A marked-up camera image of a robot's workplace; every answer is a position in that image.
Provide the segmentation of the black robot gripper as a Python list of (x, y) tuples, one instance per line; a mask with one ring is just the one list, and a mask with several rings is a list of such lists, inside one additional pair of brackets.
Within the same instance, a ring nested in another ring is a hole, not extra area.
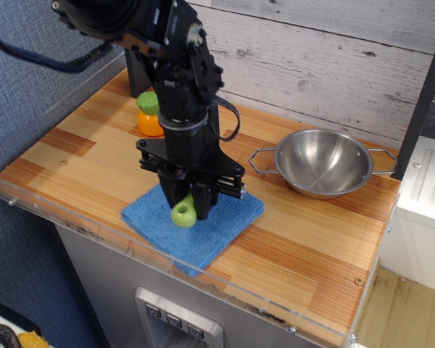
[(242, 165), (220, 148), (219, 120), (208, 118), (193, 130), (165, 130), (164, 138), (140, 139), (141, 168), (156, 173), (169, 204), (174, 208), (190, 192), (197, 220), (206, 220), (218, 194), (242, 198)]

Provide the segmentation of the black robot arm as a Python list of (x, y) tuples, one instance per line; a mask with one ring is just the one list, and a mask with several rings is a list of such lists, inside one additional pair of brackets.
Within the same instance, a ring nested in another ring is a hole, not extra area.
[(61, 21), (109, 41), (141, 61), (159, 101), (161, 139), (141, 139), (141, 167), (156, 173), (168, 204), (191, 196), (205, 220), (220, 194), (244, 193), (244, 168), (220, 148), (222, 69), (185, 1), (53, 1)]

